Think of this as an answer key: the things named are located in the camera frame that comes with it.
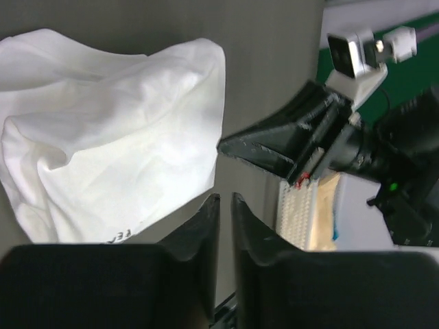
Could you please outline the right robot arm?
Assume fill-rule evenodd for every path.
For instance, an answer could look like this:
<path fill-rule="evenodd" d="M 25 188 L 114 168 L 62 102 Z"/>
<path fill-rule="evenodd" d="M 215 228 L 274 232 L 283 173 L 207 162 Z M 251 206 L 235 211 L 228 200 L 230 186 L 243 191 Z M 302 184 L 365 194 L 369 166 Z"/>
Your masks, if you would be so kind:
<path fill-rule="evenodd" d="M 219 153 L 299 187 L 325 169 L 376 182 L 369 206 L 397 245 L 438 246 L 438 87 L 367 126 L 351 101 L 308 81 L 280 110 L 223 138 Z"/>

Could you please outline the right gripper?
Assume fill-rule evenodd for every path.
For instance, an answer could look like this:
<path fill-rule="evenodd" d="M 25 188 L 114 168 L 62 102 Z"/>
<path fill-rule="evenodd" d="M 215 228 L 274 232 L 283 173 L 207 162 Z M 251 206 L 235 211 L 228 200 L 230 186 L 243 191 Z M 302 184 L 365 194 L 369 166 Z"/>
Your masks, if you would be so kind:
<path fill-rule="evenodd" d="M 299 186 L 337 157 L 353 133 L 352 107 L 352 99 L 308 81 L 270 116 L 222 138 L 217 150 Z"/>

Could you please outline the white flower print t-shirt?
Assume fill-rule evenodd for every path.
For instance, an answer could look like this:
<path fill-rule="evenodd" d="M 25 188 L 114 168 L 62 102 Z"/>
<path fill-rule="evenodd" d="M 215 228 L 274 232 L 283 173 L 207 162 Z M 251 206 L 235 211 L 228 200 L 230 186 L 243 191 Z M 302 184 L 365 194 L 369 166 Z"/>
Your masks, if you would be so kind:
<path fill-rule="evenodd" d="M 51 29 L 1 41 L 1 183 L 33 243 L 120 243 L 213 188 L 224 50 L 152 55 Z"/>

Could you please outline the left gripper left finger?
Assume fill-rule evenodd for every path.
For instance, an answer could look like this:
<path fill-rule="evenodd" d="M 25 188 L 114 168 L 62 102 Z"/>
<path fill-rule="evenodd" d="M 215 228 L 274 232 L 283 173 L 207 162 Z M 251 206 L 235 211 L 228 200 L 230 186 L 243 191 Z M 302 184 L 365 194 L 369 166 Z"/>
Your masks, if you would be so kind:
<path fill-rule="evenodd" d="M 2 328 L 207 328 L 220 197 L 153 244 L 22 245 L 1 259 Z"/>

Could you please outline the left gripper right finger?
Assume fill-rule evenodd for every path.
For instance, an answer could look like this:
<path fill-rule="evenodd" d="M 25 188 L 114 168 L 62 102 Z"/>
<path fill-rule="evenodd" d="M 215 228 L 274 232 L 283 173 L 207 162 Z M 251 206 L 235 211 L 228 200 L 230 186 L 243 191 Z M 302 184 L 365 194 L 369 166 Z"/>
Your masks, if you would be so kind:
<path fill-rule="evenodd" d="M 419 252 L 305 252 L 231 199 L 239 328 L 437 328 L 438 263 Z"/>

